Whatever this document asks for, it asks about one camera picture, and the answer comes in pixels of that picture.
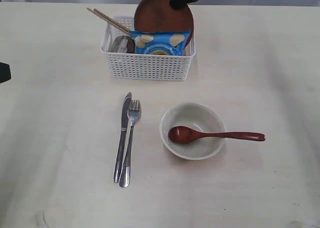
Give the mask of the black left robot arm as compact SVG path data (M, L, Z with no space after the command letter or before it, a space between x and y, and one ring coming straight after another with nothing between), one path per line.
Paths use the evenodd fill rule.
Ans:
M9 64L0 62L0 83L9 81L12 78Z

